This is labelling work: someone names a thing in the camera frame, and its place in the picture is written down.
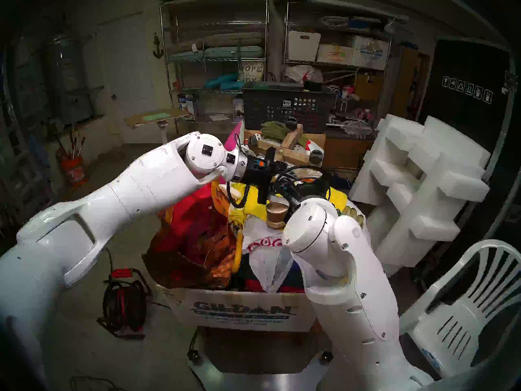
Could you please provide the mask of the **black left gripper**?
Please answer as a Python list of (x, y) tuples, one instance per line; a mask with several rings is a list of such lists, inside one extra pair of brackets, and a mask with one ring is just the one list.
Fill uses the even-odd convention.
[[(271, 181), (276, 175), (286, 170), (286, 163), (275, 161), (276, 148), (270, 147), (264, 158), (247, 156), (246, 170), (242, 177), (242, 183), (254, 186), (258, 190), (258, 204), (266, 204), (271, 188)], [(292, 184), (292, 177), (279, 176), (274, 180), (274, 187), (284, 187)], [(271, 189), (271, 196), (291, 198), (287, 189)]]

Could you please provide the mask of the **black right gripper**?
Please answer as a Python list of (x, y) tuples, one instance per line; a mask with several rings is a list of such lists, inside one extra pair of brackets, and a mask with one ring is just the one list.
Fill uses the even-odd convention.
[(285, 198), (289, 203), (289, 209), (297, 209), (300, 204), (310, 198), (322, 198), (330, 200), (330, 179), (324, 176), (317, 178), (292, 180), (292, 184), (281, 187), (291, 193), (291, 198)]

